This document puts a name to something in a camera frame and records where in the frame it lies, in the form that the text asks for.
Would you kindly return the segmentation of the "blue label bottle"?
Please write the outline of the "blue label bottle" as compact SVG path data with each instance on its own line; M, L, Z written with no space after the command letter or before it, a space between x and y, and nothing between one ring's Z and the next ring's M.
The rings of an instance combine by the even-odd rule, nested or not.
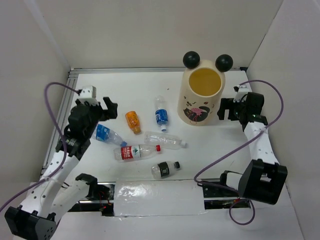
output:
M125 147L127 145L127 142L124 141L119 134L102 124L98 124L95 127L91 139L120 147Z
M155 120L161 132L166 133L169 124L167 104L163 96L158 95L154 100Z

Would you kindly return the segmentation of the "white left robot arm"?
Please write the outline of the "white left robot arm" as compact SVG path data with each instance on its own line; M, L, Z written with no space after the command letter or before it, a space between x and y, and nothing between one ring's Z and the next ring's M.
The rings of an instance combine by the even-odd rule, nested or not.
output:
M101 186L92 175L81 173L65 189L62 185L89 148L95 127L101 121L116 119L117 103L104 97L106 109L95 98L78 98L70 111L63 139L56 145L51 163L30 194L17 207L10 206L4 218L11 233L25 240L49 240L58 223L78 201L94 200Z

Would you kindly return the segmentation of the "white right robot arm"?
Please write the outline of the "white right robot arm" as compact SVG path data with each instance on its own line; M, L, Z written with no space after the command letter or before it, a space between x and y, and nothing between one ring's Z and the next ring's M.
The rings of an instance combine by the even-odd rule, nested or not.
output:
M243 94L239 100L222 98L217 116L224 120L225 111L228 110L228 119L239 121L249 141L257 137L249 144L251 162L239 179L239 195L274 205L280 197L288 170L280 165L273 153L267 129L268 121L261 115L263 105L264 96L254 92Z

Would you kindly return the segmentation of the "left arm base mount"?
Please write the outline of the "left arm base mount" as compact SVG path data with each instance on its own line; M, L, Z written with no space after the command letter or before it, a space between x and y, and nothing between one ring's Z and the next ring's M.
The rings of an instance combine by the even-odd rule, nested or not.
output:
M113 217L114 182L99 182L92 198L83 198L68 211L70 213L99 213L103 217Z

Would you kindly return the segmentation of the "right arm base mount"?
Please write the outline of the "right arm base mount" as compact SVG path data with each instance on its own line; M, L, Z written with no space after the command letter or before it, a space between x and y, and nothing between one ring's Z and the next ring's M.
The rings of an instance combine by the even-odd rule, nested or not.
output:
M238 195L227 189L197 183L202 188L205 210L228 209L239 200Z

